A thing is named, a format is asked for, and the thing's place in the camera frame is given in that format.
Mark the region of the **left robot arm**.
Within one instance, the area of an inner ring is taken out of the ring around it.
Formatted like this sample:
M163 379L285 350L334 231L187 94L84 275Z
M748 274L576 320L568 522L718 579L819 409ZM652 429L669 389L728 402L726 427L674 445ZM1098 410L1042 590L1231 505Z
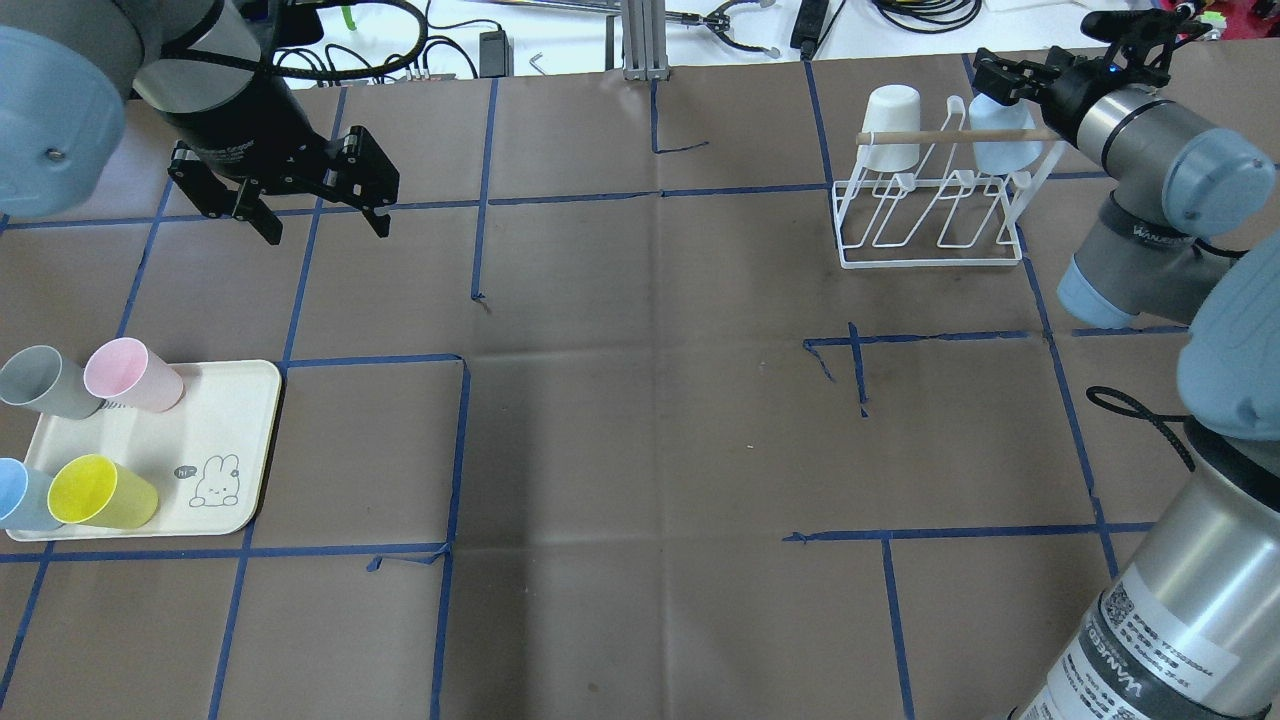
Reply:
M293 23L320 40L320 1L5 1L1 8L3 211L51 217L84 202L146 101L175 132L168 174L202 215L279 243L269 196L312 195L390 232L401 174L362 126L326 138L288 78L381 74L280 67Z

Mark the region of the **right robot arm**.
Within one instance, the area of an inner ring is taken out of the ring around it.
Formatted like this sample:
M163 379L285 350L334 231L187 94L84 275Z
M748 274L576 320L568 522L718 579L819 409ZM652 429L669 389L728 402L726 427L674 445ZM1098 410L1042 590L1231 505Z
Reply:
M1190 479L1091 602L1011 719L1262 719L1279 678L1277 238L1210 240L1270 199L1276 165L1240 133L1161 96L1172 54L1208 26L1175 10L1092 12L1102 56L975 53L974 90L1037 102L1116 188L1057 290L1078 320L1187 323L1172 446Z

